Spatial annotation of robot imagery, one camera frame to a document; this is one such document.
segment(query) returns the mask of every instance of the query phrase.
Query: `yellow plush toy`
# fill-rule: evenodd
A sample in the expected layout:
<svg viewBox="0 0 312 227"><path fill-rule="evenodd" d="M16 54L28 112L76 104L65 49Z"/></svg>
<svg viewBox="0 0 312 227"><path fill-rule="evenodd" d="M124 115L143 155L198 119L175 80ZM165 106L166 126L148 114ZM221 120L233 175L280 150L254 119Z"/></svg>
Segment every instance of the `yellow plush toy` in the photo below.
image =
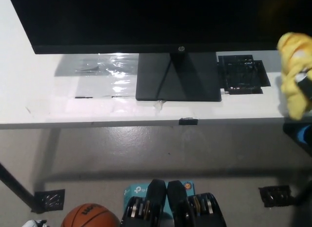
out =
<svg viewBox="0 0 312 227"><path fill-rule="evenodd" d="M298 73L306 72L312 80L312 38L300 33L283 35L277 45L282 59L282 92L287 98L289 116L300 120L303 114L312 109L311 101L297 86L295 77Z"/></svg>

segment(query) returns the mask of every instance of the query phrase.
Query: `concrete floor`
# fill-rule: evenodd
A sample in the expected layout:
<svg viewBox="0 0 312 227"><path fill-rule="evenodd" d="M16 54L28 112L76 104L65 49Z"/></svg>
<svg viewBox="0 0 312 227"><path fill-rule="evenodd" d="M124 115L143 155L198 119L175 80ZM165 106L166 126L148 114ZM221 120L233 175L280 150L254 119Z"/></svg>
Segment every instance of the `concrete floor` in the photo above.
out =
<svg viewBox="0 0 312 227"><path fill-rule="evenodd" d="M47 219L59 227L83 203L99 203L122 217L131 183L191 179L196 193L217 198L229 227L310 227L312 206L264 208L258 188L307 182L312 158L281 124L180 127L2 130L0 161L25 187L66 189L63 211L31 213L0 183L0 226Z"/></svg>

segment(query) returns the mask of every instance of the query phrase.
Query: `orange basketball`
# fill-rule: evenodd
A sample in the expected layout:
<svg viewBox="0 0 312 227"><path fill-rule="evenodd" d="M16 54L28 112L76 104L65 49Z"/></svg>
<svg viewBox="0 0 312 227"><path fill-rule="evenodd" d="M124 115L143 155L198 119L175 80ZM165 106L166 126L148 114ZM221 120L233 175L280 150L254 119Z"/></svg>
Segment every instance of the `orange basketball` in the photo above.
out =
<svg viewBox="0 0 312 227"><path fill-rule="evenodd" d="M99 204L83 204L67 214L61 227L118 227L117 217Z"/></svg>

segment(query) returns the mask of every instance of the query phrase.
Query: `monitor stand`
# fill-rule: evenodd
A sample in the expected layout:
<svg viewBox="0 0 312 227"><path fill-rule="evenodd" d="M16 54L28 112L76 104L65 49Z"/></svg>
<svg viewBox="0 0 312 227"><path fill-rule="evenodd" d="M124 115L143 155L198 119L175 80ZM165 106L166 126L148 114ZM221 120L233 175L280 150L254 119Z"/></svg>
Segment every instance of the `monitor stand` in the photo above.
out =
<svg viewBox="0 0 312 227"><path fill-rule="evenodd" d="M140 54L136 99L221 101L215 52Z"/></svg>

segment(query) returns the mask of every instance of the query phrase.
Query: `black metal leg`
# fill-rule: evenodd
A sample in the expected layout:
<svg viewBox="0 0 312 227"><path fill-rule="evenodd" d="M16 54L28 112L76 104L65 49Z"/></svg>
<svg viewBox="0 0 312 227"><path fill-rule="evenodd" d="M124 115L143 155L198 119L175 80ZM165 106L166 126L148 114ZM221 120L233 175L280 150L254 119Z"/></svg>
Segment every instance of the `black metal leg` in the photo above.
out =
<svg viewBox="0 0 312 227"><path fill-rule="evenodd" d="M28 192L11 173L0 163L0 180L13 191L24 203L26 203L33 212L44 213L44 206L36 201L35 197Z"/></svg>
<svg viewBox="0 0 312 227"><path fill-rule="evenodd" d="M312 181L309 181L306 187L294 198L294 204L297 206L302 205L309 200L312 194Z"/></svg>

